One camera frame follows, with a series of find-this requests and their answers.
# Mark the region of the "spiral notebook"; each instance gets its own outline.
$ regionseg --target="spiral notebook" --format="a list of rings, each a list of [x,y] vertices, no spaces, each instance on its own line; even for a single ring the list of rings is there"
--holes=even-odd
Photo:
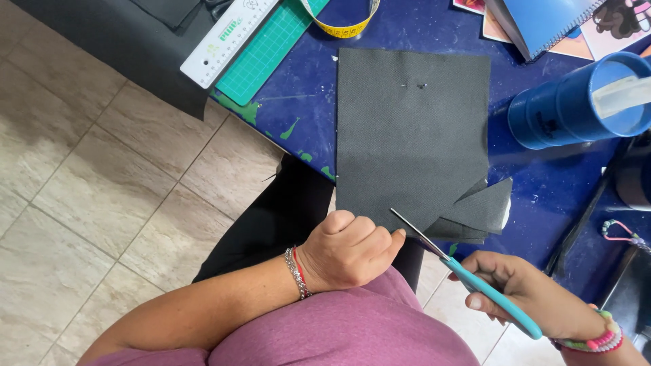
[[[605,0],[485,0],[527,61],[552,48],[590,19]]]

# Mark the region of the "scissors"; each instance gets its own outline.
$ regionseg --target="scissors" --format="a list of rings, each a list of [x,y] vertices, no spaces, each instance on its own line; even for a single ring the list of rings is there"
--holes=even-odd
[[[422,232],[420,232],[416,227],[414,227],[406,218],[403,218],[396,210],[393,208],[391,212],[398,216],[405,224],[409,225],[418,235],[425,241],[425,245],[429,248],[428,250],[432,253],[438,255],[441,259],[441,262],[450,268],[456,277],[459,277],[461,283],[464,284],[466,289],[470,292],[481,292],[486,295],[489,299],[493,300],[497,305],[500,305],[507,313],[509,313],[513,319],[516,320],[514,323],[521,331],[527,334],[532,339],[539,339],[542,337],[542,331],[540,327],[525,314],[522,309],[512,303],[511,300],[507,299],[499,291],[495,290],[491,285],[487,284],[481,278],[470,273],[464,267],[461,267],[461,264],[452,257],[448,257],[439,247],[437,247],[431,240],[427,239]]]

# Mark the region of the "green paint stain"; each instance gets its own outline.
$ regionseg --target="green paint stain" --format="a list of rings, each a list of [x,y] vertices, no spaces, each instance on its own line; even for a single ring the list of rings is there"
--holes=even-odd
[[[292,131],[294,131],[294,126],[296,126],[296,122],[298,122],[299,119],[301,119],[301,117],[296,117],[296,121],[292,124],[292,127],[289,127],[289,130],[281,133],[281,139],[287,140],[289,135],[292,134]]]
[[[307,160],[307,162],[311,162],[312,161],[312,156],[310,154],[307,154],[306,152],[304,152],[303,154],[301,154],[301,160]]]
[[[258,102],[249,102],[246,106],[240,106],[233,102],[228,96],[217,95],[215,89],[210,91],[210,96],[215,98],[219,104],[242,116],[242,119],[255,126],[255,115],[258,113]]]
[[[325,175],[326,175],[328,178],[330,178],[333,182],[337,180],[337,178],[336,178],[334,175],[330,174],[330,167],[323,167],[323,168],[321,168],[321,172],[323,172],[323,174],[325,174]]]
[[[456,252],[456,247],[459,245],[459,243],[454,243],[452,246],[450,246],[450,253],[448,253],[448,257],[451,257],[454,255],[454,252]]]

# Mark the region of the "silver chain bracelet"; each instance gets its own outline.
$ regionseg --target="silver chain bracelet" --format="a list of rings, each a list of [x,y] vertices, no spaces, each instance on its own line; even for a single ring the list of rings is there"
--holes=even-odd
[[[292,256],[292,251],[294,250],[293,247],[287,248],[285,251],[285,263],[287,263],[287,266],[289,267],[290,272],[294,275],[294,280],[296,281],[296,284],[298,285],[298,290],[301,293],[301,300],[309,297],[312,295],[310,290],[307,289],[307,286],[305,285],[305,282],[303,282],[303,279],[301,278],[301,272],[298,271],[298,266],[294,262],[294,258]]]

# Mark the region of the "black pants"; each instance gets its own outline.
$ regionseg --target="black pants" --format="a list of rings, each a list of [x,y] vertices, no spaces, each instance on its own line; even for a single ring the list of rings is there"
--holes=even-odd
[[[250,267],[306,241],[326,218],[333,185],[300,160],[285,155],[273,182],[233,223],[192,281]],[[392,265],[415,292],[423,249],[407,240]]]

